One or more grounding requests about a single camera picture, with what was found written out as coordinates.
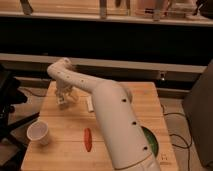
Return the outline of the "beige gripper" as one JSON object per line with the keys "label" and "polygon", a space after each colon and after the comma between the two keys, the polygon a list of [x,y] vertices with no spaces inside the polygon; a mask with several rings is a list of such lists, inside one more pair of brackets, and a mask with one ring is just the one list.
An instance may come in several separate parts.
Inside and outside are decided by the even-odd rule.
{"label": "beige gripper", "polygon": [[65,83],[63,81],[56,81],[56,99],[57,103],[61,104],[62,103],[62,96],[61,94],[66,94],[69,93],[69,98],[73,104],[76,104],[79,100],[78,92],[76,90],[73,90],[73,86]]}

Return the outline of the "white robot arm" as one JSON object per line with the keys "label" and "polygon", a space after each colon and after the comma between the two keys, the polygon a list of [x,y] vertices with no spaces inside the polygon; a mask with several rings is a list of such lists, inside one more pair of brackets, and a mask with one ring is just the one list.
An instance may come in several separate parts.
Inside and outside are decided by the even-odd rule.
{"label": "white robot arm", "polygon": [[78,73],[68,58],[47,68],[58,88],[75,86],[91,94],[92,105],[115,171],[161,171],[122,84]]}

